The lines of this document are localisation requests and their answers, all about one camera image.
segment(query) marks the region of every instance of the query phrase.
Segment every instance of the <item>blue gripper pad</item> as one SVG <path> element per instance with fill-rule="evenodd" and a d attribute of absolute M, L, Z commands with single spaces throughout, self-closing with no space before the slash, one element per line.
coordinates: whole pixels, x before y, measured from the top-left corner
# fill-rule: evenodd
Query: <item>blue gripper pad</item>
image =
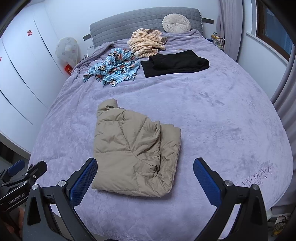
<path fill-rule="evenodd" d="M 221 190 L 198 159 L 194 160 L 193 172 L 202 186 L 205 194 L 207 195 L 210 203 L 216 207 L 219 207 L 222 202 Z"/>
<path fill-rule="evenodd" d="M 97 170 L 98 163 L 96 159 L 93 159 L 70 190 L 69 202 L 71 207 L 75 207 L 81 203 L 87 189 L 97 173 Z"/>
<path fill-rule="evenodd" d="M 24 160 L 19 160 L 17 163 L 14 163 L 11 167 L 8 168 L 7 172 L 10 177 L 13 177 L 20 170 L 24 169 L 26 163 Z"/>

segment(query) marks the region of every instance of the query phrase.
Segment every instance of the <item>blue pajamas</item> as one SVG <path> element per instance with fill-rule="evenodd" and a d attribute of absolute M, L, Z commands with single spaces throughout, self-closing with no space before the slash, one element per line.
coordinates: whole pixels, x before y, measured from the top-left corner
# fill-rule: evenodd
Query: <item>blue pajamas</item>
<path fill-rule="evenodd" d="M 133 81 L 139 67 L 140 60 L 131 51 L 114 48 L 104 62 L 92 66 L 83 75 L 83 82 L 94 76 L 102 85 L 110 83 L 114 87 L 124 80 Z"/>

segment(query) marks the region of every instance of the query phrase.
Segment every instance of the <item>white wall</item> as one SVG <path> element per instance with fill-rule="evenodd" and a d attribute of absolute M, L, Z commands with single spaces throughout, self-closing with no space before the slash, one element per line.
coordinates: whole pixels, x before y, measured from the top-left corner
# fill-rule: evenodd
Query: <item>white wall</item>
<path fill-rule="evenodd" d="M 214 20 L 214 24 L 204 23 L 204 36 L 209 38 L 216 31 L 219 13 L 218 0 L 45 0 L 47 14 L 59 39 L 73 37 L 81 49 L 81 56 L 92 45 L 89 25 L 119 13 L 148 7 L 191 7 L 200 10 L 202 17 Z"/>
<path fill-rule="evenodd" d="M 271 98 L 283 77 L 287 64 L 270 48 L 246 34 L 246 32 L 252 33 L 252 21 L 256 18 L 253 18 L 252 11 L 255 9 L 252 9 L 251 0 L 243 0 L 243 4 L 244 26 L 237 62 Z"/>

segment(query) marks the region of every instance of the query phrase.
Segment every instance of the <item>curtain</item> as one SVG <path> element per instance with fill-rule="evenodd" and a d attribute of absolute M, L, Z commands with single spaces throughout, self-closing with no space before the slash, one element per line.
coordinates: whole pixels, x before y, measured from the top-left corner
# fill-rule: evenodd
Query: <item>curtain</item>
<path fill-rule="evenodd" d="M 224 53 L 236 61 L 242 37 L 242 0 L 219 0 L 219 4 L 217 34 L 225 39 Z"/>
<path fill-rule="evenodd" d="M 294 160 L 294 172 L 290 186 L 283 197 L 276 203 L 277 213 L 289 213 L 296 203 L 296 61 L 295 46 L 293 45 L 287 69 L 271 98 L 284 129 L 286 130 Z"/>

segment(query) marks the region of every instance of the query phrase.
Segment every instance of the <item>bedside table items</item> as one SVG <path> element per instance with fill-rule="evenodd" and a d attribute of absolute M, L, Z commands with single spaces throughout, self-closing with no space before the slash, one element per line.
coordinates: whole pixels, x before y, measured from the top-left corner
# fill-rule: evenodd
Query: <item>bedside table items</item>
<path fill-rule="evenodd" d="M 83 57 L 82 60 L 84 60 L 84 59 L 86 59 L 87 57 L 91 56 L 91 55 L 94 53 L 94 51 L 95 51 L 94 46 L 93 46 L 93 45 L 92 45 L 92 46 L 89 46 L 89 47 L 87 48 L 87 54 L 84 55 L 84 57 Z"/>
<path fill-rule="evenodd" d="M 210 41 L 211 43 L 214 43 L 214 40 L 212 39 L 206 39 L 207 41 Z"/>
<path fill-rule="evenodd" d="M 224 45 L 225 45 L 225 39 L 217 36 L 217 33 L 213 33 L 211 35 L 211 39 L 213 40 L 213 43 L 222 51 L 224 51 Z"/>

